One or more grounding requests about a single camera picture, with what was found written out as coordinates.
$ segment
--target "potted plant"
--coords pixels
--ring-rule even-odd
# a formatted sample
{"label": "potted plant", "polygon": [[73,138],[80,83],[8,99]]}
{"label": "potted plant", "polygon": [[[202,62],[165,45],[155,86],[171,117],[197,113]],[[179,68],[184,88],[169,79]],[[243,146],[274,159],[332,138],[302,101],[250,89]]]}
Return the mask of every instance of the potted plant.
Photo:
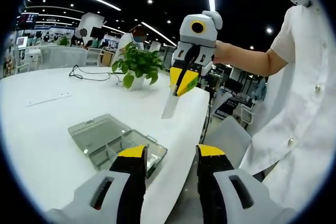
{"label": "potted plant", "polygon": [[67,46],[67,45],[69,45],[69,40],[68,40],[68,38],[63,37],[63,38],[59,41],[58,45],[60,45],[60,46]]}
{"label": "potted plant", "polygon": [[148,52],[139,50],[133,43],[125,47],[124,59],[117,60],[112,65],[112,71],[121,69],[125,74],[123,86],[127,89],[138,90],[143,86],[144,79],[151,79],[150,85],[157,81],[159,69],[162,69],[162,62],[159,52]]}

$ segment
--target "camera lens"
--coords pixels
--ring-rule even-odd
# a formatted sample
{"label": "camera lens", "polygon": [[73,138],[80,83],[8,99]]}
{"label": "camera lens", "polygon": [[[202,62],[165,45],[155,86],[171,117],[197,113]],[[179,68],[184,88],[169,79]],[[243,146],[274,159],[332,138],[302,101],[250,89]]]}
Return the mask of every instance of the camera lens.
{"label": "camera lens", "polygon": [[195,33],[200,34],[201,32],[203,32],[204,27],[203,27],[202,24],[195,22],[195,23],[192,24],[191,29],[192,29]]}

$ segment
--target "black cable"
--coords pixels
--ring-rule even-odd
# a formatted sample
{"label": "black cable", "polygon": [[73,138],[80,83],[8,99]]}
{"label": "black cable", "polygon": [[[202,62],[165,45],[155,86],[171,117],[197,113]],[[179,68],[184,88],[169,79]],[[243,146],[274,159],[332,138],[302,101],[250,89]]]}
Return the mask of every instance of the black cable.
{"label": "black cable", "polygon": [[[99,80],[99,79],[84,78],[82,75],[75,73],[76,69],[78,69],[79,71],[81,71],[83,73],[86,73],[86,74],[102,74],[102,73],[106,73],[106,74],[108,74],[108,78],[101,79],[101,80]],[[119,78],[119,76],[117,76],[117,74],[122,74],[122,73],[109,73],[109,72],[88,73],[88,72],[85,72],[85,71],[81,70],[78,65],[74,65],[74,67],[72,68],[72,71],[69,73],[69,76],[70,77],[76,77],[76,78],[78,78],[80,80],[107,81],[107,80],[109,80],[111,78],[111,75],[113,75],[113,76],[116,76],[118,78],[118,82],[122,82],[122,81],[120,81],[120,78]]]}
{"label": "black cable", "polygon": [[205,126],[205,131],[204,131],[204,135],[203,135],[203,139],[201,140],[201,144],[204,143],[204,140],[205,140],[205,135],[206,135],[206,132],[208,130],[208,127],[209,127],[209,123],[210,123],[210,114],[211,114],[211,101],[212,101],[212,98],[213,98],[213,92],[209,90],[209,93],[210,93],[210,98],[209,98],[209,105],[208,105],[208,111],[209,111],[209,114],[208,114],[208,121],[206,123],[206,126]]}

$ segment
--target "shirt button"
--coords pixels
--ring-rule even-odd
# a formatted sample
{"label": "shirt button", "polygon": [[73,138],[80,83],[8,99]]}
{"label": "shirt button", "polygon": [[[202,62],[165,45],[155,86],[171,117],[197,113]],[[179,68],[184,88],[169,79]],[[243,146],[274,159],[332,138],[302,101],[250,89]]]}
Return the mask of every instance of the shirt button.
{"label": "shirt button", "polygon": [[315,92],[318,93],[321,91],[321,86],[319,84],[315,85]]}
{"label": "shirt button", "polygon": [[294,138],[291,138],[290,140],[288,140],[288,146],[291,146],[294,142]]}

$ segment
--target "robotic arm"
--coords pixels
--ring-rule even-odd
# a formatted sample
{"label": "robotic arm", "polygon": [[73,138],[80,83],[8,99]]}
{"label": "robotic arm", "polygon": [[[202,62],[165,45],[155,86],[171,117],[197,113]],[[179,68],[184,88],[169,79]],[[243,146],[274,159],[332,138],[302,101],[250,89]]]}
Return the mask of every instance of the robotic arm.
{"label": "robotic arm", "polygon": [[180,41],[173,54],[170,70],[173,95],[180,97],[197,85],[213,64],[217,30],[223,26],[218,12],[203,11],[188,15],[180,29]]}
{"label": "robotic arm", "polygon": [[[241,169],[233,169],[225,153],[199,144],[198,194],[205,224],[283,224],[295,216],[276,205],[265,185]],[[139,224],[145,194],[146,147],[119,153],[110,170],[103,170],[76,191],[62,210],[47,212],[57,224]]]}

